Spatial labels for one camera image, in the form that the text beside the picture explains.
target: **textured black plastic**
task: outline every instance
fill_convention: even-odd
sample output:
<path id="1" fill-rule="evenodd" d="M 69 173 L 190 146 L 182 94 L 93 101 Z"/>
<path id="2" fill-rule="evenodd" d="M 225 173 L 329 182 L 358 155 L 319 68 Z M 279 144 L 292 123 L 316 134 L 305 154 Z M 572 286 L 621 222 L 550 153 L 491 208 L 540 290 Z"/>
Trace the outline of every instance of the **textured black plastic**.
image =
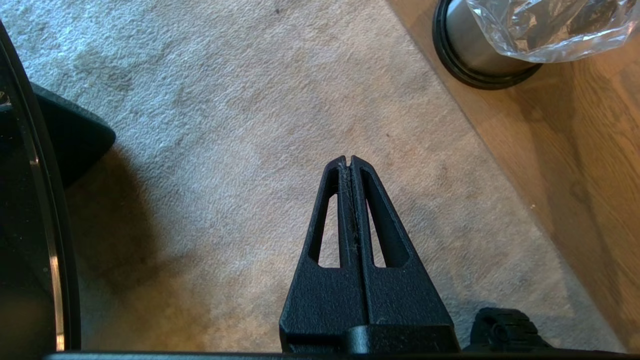
<path id="1" fill-rule="evenodd" d="M 113 145 L 116 134 L 96 114 L 31 84 L 56 154 L 64 187 L 80 178 Z"/>
<path id="2" fill-rule="evenodd" d="M 329 198 L 338 196 L 340 268 L 318 265 Z M 373 262 L 367 202 L 380 239 L 386 268 Z M 368 326 L 391 325 L 390 327 Z M 407 349 L 425 342 L 407 337 L 403 326 L 445 336 L 454 343 L 453 322 L 420 262 L 382 182 L 373 167 L 353 156 L 331 161 L 324 169 L 307 238 L 280 318 L 280 342 L 284 352 L 349 352 L 362 348 L 355 334 L 385 333 L 384 344 L 395 341 Z M 417 341 L 406 344 L 408 339 Z M 376 349 L 390 349 L 391 346 Z"/>

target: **hardwood floorboard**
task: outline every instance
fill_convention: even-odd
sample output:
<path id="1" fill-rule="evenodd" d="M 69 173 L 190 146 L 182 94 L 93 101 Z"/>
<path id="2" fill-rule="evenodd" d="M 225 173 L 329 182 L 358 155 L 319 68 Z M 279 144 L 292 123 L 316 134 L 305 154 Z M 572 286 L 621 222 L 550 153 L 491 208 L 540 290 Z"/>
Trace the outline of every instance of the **hardwood floorboard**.
<path id="1" fill-rule="evenodd" d="M 640 37 L 469 88 L 431 41 L 435 0 L 388 0 L 623 344 L 640 352 Z"/>

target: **black rubber rim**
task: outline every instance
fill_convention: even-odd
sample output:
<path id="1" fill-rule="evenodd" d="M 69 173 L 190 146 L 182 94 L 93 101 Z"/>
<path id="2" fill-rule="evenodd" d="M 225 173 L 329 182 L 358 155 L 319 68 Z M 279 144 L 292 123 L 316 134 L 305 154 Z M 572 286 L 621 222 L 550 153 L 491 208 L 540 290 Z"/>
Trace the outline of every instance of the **black rubber rim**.
<path id="1" fill-rule="evenodd" d="M 442 65 L 460 82 L 483 90 L 499 90 L 521 83 L 536 73 L 542 64 L 508 76 L 488 75 L 467 67 L 451 46 L 447 35 L 447 9 L 451 0 L 440 0 L 433 16 L 433 45 Z"/>

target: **metal trash can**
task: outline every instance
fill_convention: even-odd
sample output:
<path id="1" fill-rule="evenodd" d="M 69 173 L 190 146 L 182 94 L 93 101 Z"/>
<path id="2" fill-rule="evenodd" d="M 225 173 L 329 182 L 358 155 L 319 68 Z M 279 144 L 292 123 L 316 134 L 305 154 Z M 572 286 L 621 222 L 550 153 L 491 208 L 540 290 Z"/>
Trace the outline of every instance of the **metal trash can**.
<path id="1" fill-rule="evenodd" d="M 433 44 L 451 75 L 474 88 L 507 88 L 526 80 L 542 66 L 500 55 L 484 37 L 465 0 L 438 2 Z"/>

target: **black base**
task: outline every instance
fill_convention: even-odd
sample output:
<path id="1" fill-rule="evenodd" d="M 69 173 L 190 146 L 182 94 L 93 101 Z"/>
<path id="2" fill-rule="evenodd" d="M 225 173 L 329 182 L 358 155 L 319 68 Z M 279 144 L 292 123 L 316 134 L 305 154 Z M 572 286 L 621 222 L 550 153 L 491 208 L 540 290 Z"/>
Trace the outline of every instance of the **black base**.
<path id="1" fill-rule="evenodd" d="M 62 185 L 69 187 L 111 148 L 116 134 L 96 114 L 37 84 L 31 87 L 49 131 Z"/>
<path id="2" fill-rule="evenodd" d="M 433 16 L 433 45 L 442 65 L 460 82 L 483 90 L 499 90 L 521 83 L 536 73 L 542 64 L 507 76 L 483 74 L 466 66 L 456 54 L 447 35 L 447 9 L 451 0 L 440 0 Z"/>

